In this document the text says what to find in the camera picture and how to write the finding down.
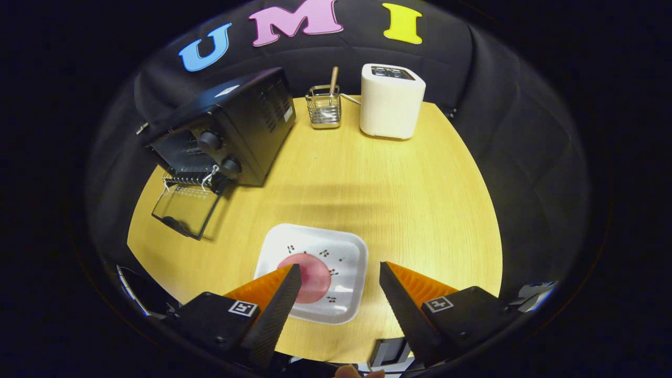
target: toaster oven knob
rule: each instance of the toaster oven knob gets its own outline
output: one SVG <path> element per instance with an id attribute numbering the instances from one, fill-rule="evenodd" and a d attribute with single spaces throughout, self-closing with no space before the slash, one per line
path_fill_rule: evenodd
<path id="1" fill-rule="evenodd" d="M 215 134 L 209 131 L 204 132 L 198 138 L 198 149 L 209 155 L 220 149 L 220 147 L 222 147 L 222 142 L 219 141 L 219 138 Z"/>
<path id="2" fill-rule="evenodd" d="M 224 160 L 219 171 L 228 178 L 236 178 L 241 172 L 241 165 L 234 159 L 228 158 Z"/>

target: white toaster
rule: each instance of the white toaster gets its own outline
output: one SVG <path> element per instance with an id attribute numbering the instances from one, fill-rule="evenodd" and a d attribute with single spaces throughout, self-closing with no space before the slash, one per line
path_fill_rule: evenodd
<path id="1" fill-rule="evenodd" d="M 362 67 L 360 128 L 369 135 L 413 136 L 425 82 L 409 69 L 368 63 Z"/>

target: pink letter m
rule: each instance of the pink letter m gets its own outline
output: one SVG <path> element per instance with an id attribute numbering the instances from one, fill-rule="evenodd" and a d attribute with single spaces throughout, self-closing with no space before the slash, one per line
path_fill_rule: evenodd
<path id="1" fill-rule="evenodd" d="M 251 14 L 249 19 L 257 22 L 257 39 L 252 42 L 252 45 L 263 46 L 280 39 L 280 36 L 273 33 L 271 25 L 287 37 L 293 37 L 305 19 L 308 19 L 308 25 L 303 29 L 305 34 L 340 32 L 343 26 L 336 22 L 333 9 L 336 1 L 306 0 L 294 13 L 281 7 L 270 7 Z"/>

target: yellow letter i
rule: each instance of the yellow letter i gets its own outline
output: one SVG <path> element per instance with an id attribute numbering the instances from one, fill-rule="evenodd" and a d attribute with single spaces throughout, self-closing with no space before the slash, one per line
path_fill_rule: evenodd
<path id="1" fill-rule="evenodd" d="M 415 25 L 415 19 L 422 17 L 422 13 L 397 4 L 383 3 L 382 6 L 390 10 L 390 28 L 383 32 L 384 36 L 408 43 L 422 43 Z"/>

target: foam letter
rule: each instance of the foam letter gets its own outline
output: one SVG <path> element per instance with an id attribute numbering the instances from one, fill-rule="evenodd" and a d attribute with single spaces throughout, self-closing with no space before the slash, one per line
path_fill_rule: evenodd
<path id="1" fill-rule="evenodd" d="M 308 25 L 303 29 L 305 34 L 338 33 L 343 26 L 336 22 L 333 4 L 337 0 L 306 0 L 294 12 L 281 7 L 270 7 L 253 13 L 250 20 L 257 22 L 257 39 L 253 46 L 263 46 L 280 39 L 273 33 L 271 25 L 283 32 L 287 37 L 293 37 L 298 32 L 303 20 L 308 19 Z"/>
<path id="2" fill-rule="evenodd" d="M 208 34 L 208 37 L 212 37 L 214 41 L 214 50 L 208 56 L 201 57 L 200 54 L 198 54 L 198 44 L 201 43 L 201 40 L 192 42 L 183 48 L 178 55 L 182 57 L 184 68 L 186 68 L 187 71 L 199 71 L 219 60 L 228 49 L 226 29 L 228 29 L 229 26 L 231 26 L 230 22 Z"/>
<path id="3" fill-rule="evenodd" d="M 422 38 L 415 33 L 416 18 L 422 17 L 422 13 L 397 4 L 383 3 L 382 6 L 390 10 L 390 28 L 382 33 L 384 36 L 408 43 L 422 43 Z"/>

